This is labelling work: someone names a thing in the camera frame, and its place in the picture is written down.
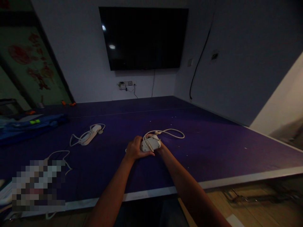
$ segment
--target orange object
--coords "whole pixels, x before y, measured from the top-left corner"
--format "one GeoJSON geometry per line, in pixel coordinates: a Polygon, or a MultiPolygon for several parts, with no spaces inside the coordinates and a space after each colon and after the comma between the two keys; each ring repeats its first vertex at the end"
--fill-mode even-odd
{"type": "Polygon", "coordinates": [[[33,110],[25,112],[25,114],[28,114],[28,115],[33,115],[33,114],[35,114],[35,113],[36,113],[36,112],[33,111],[33,110]]]}

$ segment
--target tv screen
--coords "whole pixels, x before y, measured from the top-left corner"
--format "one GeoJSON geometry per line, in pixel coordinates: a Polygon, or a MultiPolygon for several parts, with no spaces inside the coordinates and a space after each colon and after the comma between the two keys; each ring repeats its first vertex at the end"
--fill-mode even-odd
{"type": "Polygon", "coordinates": [[[178,68],[188,9],[99,7],[110,70],[178,68]]]}

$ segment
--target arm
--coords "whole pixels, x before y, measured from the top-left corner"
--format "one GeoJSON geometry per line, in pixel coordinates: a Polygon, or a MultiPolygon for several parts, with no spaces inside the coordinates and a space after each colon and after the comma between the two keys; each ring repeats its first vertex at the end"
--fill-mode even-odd
{"type": "Polygon", "coordinates": [[[230,227],[230,224],[214,206],[205,191],[177,161],[169,149],[161,143],[161,147],[157,151],[168,168],[178,195],[196,224],[198,226],[230,227]]]}
{"type": "Polygon", "coordinates": [[[155,156],[152,152],[140,151],[141,139],[142,137],[136,136],[128,144],[125,157],[91,212],[86,226],[107,227],[114,225],[122,204],[126,182],[135,160],[149,155],[155,156]]]}

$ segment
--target hand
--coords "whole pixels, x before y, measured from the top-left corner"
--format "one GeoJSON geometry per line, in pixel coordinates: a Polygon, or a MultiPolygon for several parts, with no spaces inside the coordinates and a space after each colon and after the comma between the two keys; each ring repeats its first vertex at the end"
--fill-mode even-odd
{"type": "Polygon", "coordinates": [[[162,140],[160,140],[160,143],[161,143],[161,146],[160,146],[160,148],[156,149],[156,151],[160,152],[162,150],[168,150],[168,148],[164,145],[164,143],[162,143],[162,140]]]}
{"type": "Polygon", "coordinates": [[[140,150],[140,142],[142,140],[141,136],[136,136],[133,141],[129,142],[126,148],[125,159],[130,161],[135,161],[136,159],[143,158],[146,156],[155,156],[151,151],[143,152],[140,150]]]}

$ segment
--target purple platform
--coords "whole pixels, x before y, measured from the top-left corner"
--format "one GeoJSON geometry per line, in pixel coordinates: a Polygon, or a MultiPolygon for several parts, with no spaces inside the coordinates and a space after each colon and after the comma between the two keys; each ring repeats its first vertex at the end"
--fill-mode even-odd
{"type": "MultiPolygon", "coordinates": [[[[98,198],[119,167],[128,142],[151,130],[174,128],[185,134],[184,139],[163,134],[159,138],[198,182],[220,182],[218,185],[223,186],[303,173],[302,152],[173,96],[51,106],[43,111],[69,114],[71,122],[6,147],[0,178],[14,176],[29,160],[68,149],[67,162],[74,170],[63,187],[67,202],[98,198]],[[72,133],[81,135],[96,123],[106,124],[103,134],[96,135],[88,146],[68,146],[72,133]]],[[[142,197],[136,193],[141,191],[172,186],[156,154],[135,163],[126,193],[138,199],[142,197]]]]}

